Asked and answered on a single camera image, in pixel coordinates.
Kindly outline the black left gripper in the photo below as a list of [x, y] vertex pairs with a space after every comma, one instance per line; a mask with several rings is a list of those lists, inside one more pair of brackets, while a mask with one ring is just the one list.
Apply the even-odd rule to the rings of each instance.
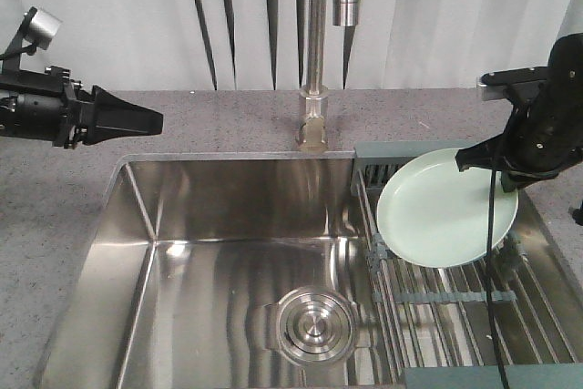
[[53, 67], [44, 74], [1, 72], [1, 135], [43, 140], [56, 147], [93, 146], [103, 141], [159, 135], [163, 115], [69, 78]]

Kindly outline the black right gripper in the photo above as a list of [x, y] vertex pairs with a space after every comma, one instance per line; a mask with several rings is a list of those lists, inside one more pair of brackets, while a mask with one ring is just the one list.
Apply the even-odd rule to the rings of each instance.
[[[505, 157], [501, 136], [455, 154], [460, 172], [471, 168], [503, 171], [505, 193], [553, 179], [582, 162], [582, 35], [563, 36], [553, 45], [547, 82], [529, 107], [527, 117], [508, 135]], [[506, 172], [507, 165], [515, 173]]]

